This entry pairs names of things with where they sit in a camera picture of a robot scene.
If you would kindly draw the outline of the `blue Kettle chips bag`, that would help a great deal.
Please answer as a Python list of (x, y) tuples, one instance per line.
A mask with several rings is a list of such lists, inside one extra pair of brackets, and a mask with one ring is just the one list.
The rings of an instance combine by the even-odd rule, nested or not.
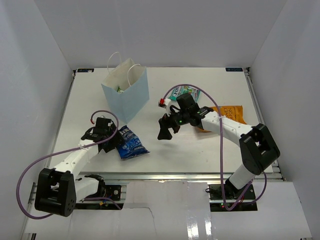
[(144, 154), (148, 154), (149, 151), (143, 146), (139, 137), (124, 125), (120, 130), (124, 142), (116, 147), (121, 160), (132, 159)]

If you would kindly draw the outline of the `green Fox's candy bag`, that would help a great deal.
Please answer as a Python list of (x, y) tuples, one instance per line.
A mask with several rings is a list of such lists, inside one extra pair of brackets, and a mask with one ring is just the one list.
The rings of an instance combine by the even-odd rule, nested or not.
[(122, 93), (124, 92), (124, 90), (122, 90), (120, 87), (118, 87), (118, 88), (117, 88), (117, 92), (118, 92), (119, 94), (122, 94)]

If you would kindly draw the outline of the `teal Fox's mint candy bag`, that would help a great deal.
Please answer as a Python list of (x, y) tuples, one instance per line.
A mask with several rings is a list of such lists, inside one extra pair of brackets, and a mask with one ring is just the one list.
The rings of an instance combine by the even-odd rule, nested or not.
[(171, 91), (170, 95), (168, 95), (167, 98), (176, 102), (177, 97), (186, 93), (190, 94), (193, 97), (194, 101), (197, 102), (200, 97), (201, 91), (190, 85), (177, 86)]

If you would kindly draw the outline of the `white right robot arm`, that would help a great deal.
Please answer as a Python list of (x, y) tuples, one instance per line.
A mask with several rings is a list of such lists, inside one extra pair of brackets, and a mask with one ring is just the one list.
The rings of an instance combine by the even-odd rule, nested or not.
[(177, 106), (168, 98), (162, 98), (158, 106), (166, 109), (159, 119), (158, 140), (171, 140), (172, 133), (178, 133), (183, 125), (191, 125), (204, 131), (220, 134), (224, 139), (235, 143), (240, 148), (242, 164), (226, 180), (226, 195), (236, 200), (244, 193), (244, 187), (255, 176), (265, 171), (279, 156), (280, 150), (269, 129), (260, 123), (251, 126), (219, 116), (211, 107), (199, 107), (189, 93), (177, 98)]

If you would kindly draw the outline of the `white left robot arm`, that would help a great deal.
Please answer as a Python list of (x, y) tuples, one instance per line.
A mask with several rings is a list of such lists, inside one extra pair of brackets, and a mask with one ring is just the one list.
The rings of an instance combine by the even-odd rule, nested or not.
[(85, 198), (99, 200), (106, 195), (103, 177), (89, 174), (80, 177), (82, 169), (100, 152), (108, 153), (124, 139), (109, 118), (99, 117), (81, 137), (79, 147), (53, 168), (38, 175), (34, 207), (38, 211), (68, 217), (76, 203)]

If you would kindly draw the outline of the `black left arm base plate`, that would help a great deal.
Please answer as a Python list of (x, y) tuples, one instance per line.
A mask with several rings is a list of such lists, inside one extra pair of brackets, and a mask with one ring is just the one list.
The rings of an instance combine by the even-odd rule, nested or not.
[(106, 185), (104, 187), (104, 197), (110, 198), (114, 201), (121, 199), (122, 186), (121, 185)]

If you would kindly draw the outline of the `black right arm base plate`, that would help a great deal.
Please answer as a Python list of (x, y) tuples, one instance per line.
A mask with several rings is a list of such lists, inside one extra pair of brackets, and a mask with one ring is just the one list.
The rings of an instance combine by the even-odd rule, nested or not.
[[(228, 186), (224, 187), (225, 190), (225, 198), (226, 200), (236, 200), (241, 195), (245, 187), (243, 187), (240, 190), (232, 190)], [(220, 184), (210, 184), (208, 188), (205, 189), (205, 192), (209, 194), (209, 198), (211, 200), (222, 200), (222, 188)], [(251, 184), (248, 188), (248, 190), (244, 193), (241, 200), (255, 200), (256, 194), (253, 188), (253, 185)]]

